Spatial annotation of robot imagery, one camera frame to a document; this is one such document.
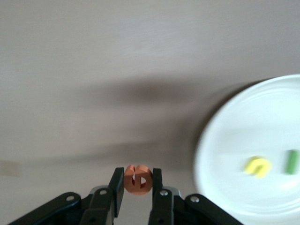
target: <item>silver screw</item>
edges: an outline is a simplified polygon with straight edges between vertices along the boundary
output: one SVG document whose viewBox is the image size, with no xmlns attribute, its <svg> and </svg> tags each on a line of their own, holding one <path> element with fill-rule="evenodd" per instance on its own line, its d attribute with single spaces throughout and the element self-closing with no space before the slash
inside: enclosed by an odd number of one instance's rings
<svg viewBox="0 0 300 225">
<path fill-rule="evenodd" d="M 74 196 L 73 195 L 70 195 L 70 196 L 68 196 L 67 198 L 66 198 L 66 200 L 69 202 L 69 201 L 71 201 L 71 200 L 74 200 Z"/>
<path fill-rule="evenodd" d="M 99 194 L 101 195 L 106 195 L 107 191 L 106 190 L 101 190 Z"/>
<path fill-rule="evenodd" d="M 166 190 L 161 190 L 159 193 L 160 193 L 160 195 L 162 195 L 162 196 L 168 195 L 168 192 L 167 192 Z"/>
<path fill-rule="evenodd" d="M 194 203 L 200 202 L 200 199 L 199 199 L 198 197 L 196 197 L 196 196 L 192 196 L 192 197 L 190 198 L 190 200 L 191 200 L 192 202 L 194 202 Z"/>
</svg>

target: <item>yellow foam number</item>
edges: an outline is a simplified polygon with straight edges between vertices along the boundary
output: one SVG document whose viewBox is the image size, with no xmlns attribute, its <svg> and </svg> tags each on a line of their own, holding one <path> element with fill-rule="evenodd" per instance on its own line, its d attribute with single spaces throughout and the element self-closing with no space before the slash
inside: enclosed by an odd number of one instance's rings
<svg viewBox="0 0 300 225">
<path fill-rule="evenodd" d="M 264 178 L 271 170 L 272 164 L 270 161 L 262 157 L 252 157 L 245 167 L 246 174 L 254 174 L 257 178 Z"/>
</svg>

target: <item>green object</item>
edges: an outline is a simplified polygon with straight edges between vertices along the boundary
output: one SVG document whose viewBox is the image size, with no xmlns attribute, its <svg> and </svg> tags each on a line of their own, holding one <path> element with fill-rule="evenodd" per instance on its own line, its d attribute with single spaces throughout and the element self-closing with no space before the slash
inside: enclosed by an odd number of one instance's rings
<svg viewBox="0 0 300 225">
<path fill-rule="evenodd" d="M 297 150 L 289 150 L 289 157 L 286 164 L 286 173 L 288 174 L 296 174 L 297 173 L 297 163 L 299 159 L 299 151 Z"/>
</svg>

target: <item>orange object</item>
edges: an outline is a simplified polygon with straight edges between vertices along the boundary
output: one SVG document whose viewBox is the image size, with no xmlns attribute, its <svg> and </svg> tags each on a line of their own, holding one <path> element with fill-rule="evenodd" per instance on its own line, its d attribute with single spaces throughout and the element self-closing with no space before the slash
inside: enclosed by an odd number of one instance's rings
<svg viewBox="0 0 300 225">
<path fill-rule="evenodd" d="M 124 187 L 134 195 L 144 195 L 152 188 L 152 172 L 145 165 L 134 165 L 127 167 L 124 174 Z"/>
</svg>

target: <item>white plate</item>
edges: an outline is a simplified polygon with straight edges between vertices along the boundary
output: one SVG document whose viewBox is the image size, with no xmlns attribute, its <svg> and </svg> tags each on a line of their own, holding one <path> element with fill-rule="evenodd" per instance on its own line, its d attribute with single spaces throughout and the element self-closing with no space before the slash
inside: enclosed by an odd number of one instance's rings
<svg viewBox="0 0 300 225">
<path fill-rule="evenodd" d="M 245 225 L 298 225 L 300 171 L 285 173 L 292 149 L 300 150 L 300 75 L 258 83 L 220 108 L 197 147 L 198 191 Z M 253 156 L 272 163 L 263 179 L 244 173 Z"/>
</svg>

